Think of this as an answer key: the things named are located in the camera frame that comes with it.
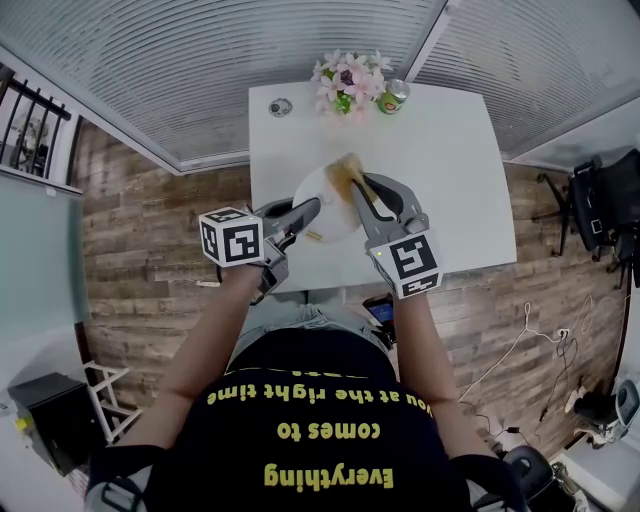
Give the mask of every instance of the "person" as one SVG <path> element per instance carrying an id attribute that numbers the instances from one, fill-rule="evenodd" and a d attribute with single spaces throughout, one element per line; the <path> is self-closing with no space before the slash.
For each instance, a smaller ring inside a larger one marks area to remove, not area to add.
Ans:
<path id="1" fill-rule="evenodd" d="M 228 270 L 153 405 L 92 456 L 88 510 L 474 510 L 487 495 L 526 509 L 462 414 L 426 294 L 394 303 L 398 382 L 368 322 L 344 308 L 270 300 L 246 318 L 260 275 Z"/>

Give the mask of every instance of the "window railing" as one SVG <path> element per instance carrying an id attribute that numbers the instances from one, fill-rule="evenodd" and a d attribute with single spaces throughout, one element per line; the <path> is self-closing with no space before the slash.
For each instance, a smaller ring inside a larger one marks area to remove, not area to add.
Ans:
<path id="1" fill-rule="evenodd" d="M 64 104 L 0 63 L 0 165 L 49 179 Z"/>

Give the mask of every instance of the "soda can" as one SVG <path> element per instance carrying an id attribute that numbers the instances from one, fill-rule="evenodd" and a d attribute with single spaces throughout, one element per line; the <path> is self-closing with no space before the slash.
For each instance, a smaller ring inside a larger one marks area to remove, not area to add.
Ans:
<path id="1" fill-rule="evenodd" d="M 378 107 L 385 114 L 395 114 L 402 108 L 410 93 L 408 83 L 392 78 L 387 82 L 387 89 L 378 100 Z"/>

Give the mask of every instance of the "black t-shirt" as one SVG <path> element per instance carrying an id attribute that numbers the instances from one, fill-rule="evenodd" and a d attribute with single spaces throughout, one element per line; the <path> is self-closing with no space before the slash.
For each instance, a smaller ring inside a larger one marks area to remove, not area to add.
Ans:
<path id="1" fill-rule="evenodd" d="M 449 460 L 429 405 L 396 382 L 382 351 L 337 330 L 265 335 L 194 401 L 171 449 L 107 448 L 90 488 L 151 464 L 150 511 L 256 500 L 471 510 L 467 479 L 524 505 L 506 463 Z"/>

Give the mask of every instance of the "office chair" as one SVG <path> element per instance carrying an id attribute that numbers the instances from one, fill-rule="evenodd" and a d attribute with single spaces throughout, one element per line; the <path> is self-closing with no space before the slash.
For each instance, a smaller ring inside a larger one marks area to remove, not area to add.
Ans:
<path id="1" fill-rule="evenodd" d="M 576 500 L 561 478 L 558 468 L 528 445 L 517 446 L 503 459 L 520 477 L 520 489 L 532 512 L 572 512 Z"/>
<path id="2" fill-rule="evenodd" d="M 599 261 L 603 247 L 617 248 L 621 264 L 616 269 L 622 267 L 624 272 L 632 267 L 636 287 L 640 286 L 640 152 L 634 149 L 608 167 L 602 166 L 598 156 L 577 166 L 568 186 L 563 187 L 568 192 L 566 198 L 546 174 L 540 174 L 537 181 L 547 182 L 560 207 L 557 212 L 531 218 L 540 222 L 561 217 L 560 248 L 552 251 L 552 256 L 562 256 L 567 230 L 574 224 L 587 251 L 598 249 L 594 261 Z M 635 259 L 639 260 L 637 265 L 633 265 Z"/>

